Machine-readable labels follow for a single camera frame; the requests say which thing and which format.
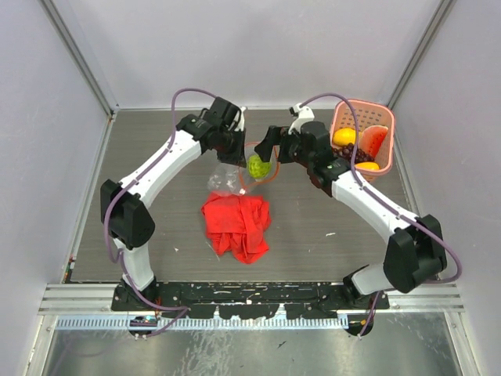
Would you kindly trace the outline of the green custard apple toy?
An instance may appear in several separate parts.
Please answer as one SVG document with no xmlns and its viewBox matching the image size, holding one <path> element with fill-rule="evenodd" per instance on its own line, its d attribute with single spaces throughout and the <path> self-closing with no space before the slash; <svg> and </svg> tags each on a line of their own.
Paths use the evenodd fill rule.
<svg viewBox="0 0 501 376">
<path fill-rule="evenodd" d="M 247 161 L 248 175 L 253 179 L 264 179 L 271 172 L 272 164 L 263 161 L 257 154 L 250 155 Z"/>
</svg>

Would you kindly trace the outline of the clear zip bag orange zipper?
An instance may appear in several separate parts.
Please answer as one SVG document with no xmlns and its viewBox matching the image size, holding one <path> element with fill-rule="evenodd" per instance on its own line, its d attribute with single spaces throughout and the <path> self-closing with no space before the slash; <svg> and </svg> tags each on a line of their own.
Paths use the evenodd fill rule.
<svg viewBox="0 0 501 376">
<path fill-rule="evenodd" d="M 254 148 L 257 142 L 246 143 L 244 147 L 244 157 L 247 163 L 250 155 L 256 154 Z M 270 163 L 272 164 L 271 172 L 264 179 L 253 179 L 248 175 L 247 166 L 240 167 L 230 164 L 219 163 L 207 181 L 207 189 L 210 192 L 219 194 L 220 196 L 237 195 L 242 196 L 249 194 L 256 187 L 270 183 L 278 175 L 279 162 L 278 147 L 275 146 L 271 155 Z"/>
</svg>

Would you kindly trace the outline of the watermelon slice toy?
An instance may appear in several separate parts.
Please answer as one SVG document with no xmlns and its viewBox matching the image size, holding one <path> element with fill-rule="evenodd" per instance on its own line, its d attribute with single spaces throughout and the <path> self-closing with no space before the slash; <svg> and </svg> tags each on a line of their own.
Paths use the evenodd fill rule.
<svg viewBox="0 0 501 376">
<path fill-rule="evenodd" d="M 388 127 L 383 125 L 369 126 L 362 132 L 359 140 L 359 148 L 375 159 L 388 131 Z"/>
</svg>

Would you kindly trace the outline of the pink plastic basket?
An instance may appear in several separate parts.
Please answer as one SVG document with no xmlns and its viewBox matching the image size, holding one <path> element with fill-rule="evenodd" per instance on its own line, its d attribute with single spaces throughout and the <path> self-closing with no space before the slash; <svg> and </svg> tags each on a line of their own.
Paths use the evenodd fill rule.
<svg viewBox="0 0 501 376">
<path fill-rule="evenodd" d="M 372 183 L 386 175 L 393 165 L 395 116 L 387 107 L 351 99 L 336 105 L 330 126 L 331 146 L 349 159 L 358 144 L 355 167 Z"/>
</svg>

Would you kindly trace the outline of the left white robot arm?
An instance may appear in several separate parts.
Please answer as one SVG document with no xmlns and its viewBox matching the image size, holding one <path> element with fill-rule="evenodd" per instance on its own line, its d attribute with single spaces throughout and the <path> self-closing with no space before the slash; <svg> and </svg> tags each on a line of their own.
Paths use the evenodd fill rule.
<svg viewBox="0 0 501 376">
<path fill-rule="evenodd" d="M 156 229 L 150 206 L 163 188 L 208 150 L 239 167 L 244 155 L 245 107 L 214 98 L 199 114 L 174 121 L 168 140 L 139 168 L 100 188 L 106 250 L 122 269 L 128 300 L 139 310 L 168 311 L 157 303 L 157 280 L 150 265 L 149 241 Z"/>
</svg>

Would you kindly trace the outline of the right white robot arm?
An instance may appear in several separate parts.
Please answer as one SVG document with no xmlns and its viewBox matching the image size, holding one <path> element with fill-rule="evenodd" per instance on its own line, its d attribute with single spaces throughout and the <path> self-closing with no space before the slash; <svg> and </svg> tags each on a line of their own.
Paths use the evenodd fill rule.
<svg viewBox="0 0 501 376">
<path fill-rule="evenodd" d="M 311 183 L 329 197 L 347 205 L 387 243 L 383 262 L 363 266 L 343 279 L 343 297 L 354 309 L 362 308 L 371 294 L 384 290 L 409 293 L 431 282 L 447 266 L 440 222 L 432 215 L 419 217 L 372 189 L 362 175 L 330 145 L 325 125 L 309 121 L 299 131 L 269 127 L 254 148 L 269 161 L 274 149 L 281 164 L 305 167 Z"/>
</svg>

